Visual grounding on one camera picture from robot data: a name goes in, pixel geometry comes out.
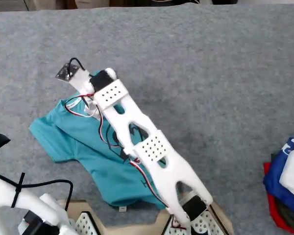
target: blue cloth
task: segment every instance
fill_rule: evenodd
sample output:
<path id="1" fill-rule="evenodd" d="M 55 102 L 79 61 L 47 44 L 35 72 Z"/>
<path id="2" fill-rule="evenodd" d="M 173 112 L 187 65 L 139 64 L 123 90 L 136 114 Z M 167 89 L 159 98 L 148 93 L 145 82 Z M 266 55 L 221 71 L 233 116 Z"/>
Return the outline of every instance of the blue cloth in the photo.
<path id="1" fill-rule="evenodd" d="M 271 195 L 280 199 L 286 206 L 294 211 L 294 195 L 279 180 L 289 153 L 294 149 L 294 138 L 289 138 L 288 142 L 278 153 L 277 157 L 271 162 L 268 174 L 264 177 L 264 185 Z"/>
<path id="2" fill-rule="evenodd" d="M 29 128 L 53 161 L 79 161 L 92 175 L 104 201 L 112 206 L 128 206 L 142 200 L 163 209 L 140 172 L 129 164 L 123 148 L 109 147 L 100 139 L 99 121 L 69 113 L 64 108 L 65 102 L 60 100 L 53 110 L 34 120 Z M 80 101 L 72 111 L 86 114 L 84 107 L 84 102 Z M 133 143 L 145 139 L 146 133 L 135 125 L 130 125 L 130 132 Z M 118 144 L 116 133 L 107 120 L 104 120 L 102 133 L 111 145 Z M 148 171 L 140 166 L 153 185 Z"/>

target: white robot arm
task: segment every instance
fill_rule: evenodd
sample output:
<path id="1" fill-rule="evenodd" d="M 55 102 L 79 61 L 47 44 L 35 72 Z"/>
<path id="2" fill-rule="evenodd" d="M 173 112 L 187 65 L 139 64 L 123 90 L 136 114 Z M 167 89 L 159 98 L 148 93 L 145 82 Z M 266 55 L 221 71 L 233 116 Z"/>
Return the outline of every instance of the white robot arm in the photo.
<path id="1" fill-rule="evenodd" d="M 81 94 L 87 94 L 85 110 L 94 117 L 106 117 L 117 133 L 124 152 L 139 159 L 149 171 L 168 212 L 174 214 L 182 226 L 188 227 L 190 219 L 179 203 L 176 184 L 182 182 L 190 186 L 207 206 L 213 202 L 209 191 L 187 161 L 174 150 L 162 131 L 140 110 L 111 68 L 92 76 L 78 60 L 80 67 L 71 65 L 73 59 L 64 65 L 56 77 L 69 82 Z M 124 113 L 120 114 L 116 110 L 117 104 L 122 106 Z M 145 130 L 148 138 L 133 144 L 128 128 L 131 123 Z M 165 166 L 159 164 L 163 159 Z"/>

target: white label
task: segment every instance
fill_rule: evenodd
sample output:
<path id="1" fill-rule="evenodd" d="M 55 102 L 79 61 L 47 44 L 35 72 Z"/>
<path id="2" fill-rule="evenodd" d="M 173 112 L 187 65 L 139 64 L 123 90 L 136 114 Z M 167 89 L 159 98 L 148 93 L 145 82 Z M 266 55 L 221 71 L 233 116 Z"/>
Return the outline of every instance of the white label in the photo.
<path id="1" fill-rule="evenodd" d="M 71 104 L 67 104 L 67 108 L 68 109 L 72 109 L 73 107 L 75 107 L 80 101 L 82 100 L 81 97 L 79 97 L 78 99 L 76 99 L 73 103 Z"/>
<path id="2" fill-rule="evenodd" d="M 119 207 L 119 212 L 126 212 L 127 207 Z"/>

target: shirt sleeve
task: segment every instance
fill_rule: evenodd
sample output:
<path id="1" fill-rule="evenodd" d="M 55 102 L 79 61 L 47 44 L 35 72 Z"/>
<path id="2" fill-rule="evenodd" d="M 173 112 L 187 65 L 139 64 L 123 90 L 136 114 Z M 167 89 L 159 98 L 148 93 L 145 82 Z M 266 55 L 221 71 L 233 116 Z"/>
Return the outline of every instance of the shirt sleeve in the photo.
<path id="1" fill-rule="evenodd" d="M 58 128 L 48 116 L 34 120 L 29 129 L 54 162 L 75 159 L 77 140 Z"/>

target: red cloth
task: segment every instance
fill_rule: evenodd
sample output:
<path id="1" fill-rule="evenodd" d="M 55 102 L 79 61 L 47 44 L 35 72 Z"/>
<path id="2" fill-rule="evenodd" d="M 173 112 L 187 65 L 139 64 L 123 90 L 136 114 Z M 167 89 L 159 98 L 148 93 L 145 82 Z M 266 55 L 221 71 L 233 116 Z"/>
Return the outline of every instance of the red cloth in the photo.
<path id="1" fill-rule="evenodd" d="M 264 172 L 265 172 L 265 175 L 269 171 L 269 168 L 270 168 L 270 163 L 264 163 Z M 277 225 L 277 227 L 279 227 L 281 229 L 284 229 L 286 231 L 289 231 L 290 233 L 294 234 L 294 229 L 290 228 L 284 222 L 284 220 L 281 218 L 280 214 L 278 213 L 278 211 L 276 209 L 276 206 L 275 206 L 274 196 L 272 196 L 271 194 L 267 193 L 267 197 L 268 197 L 270 215 L 273 218 L 273 220 L 274 220 L 275 224 Z"/>

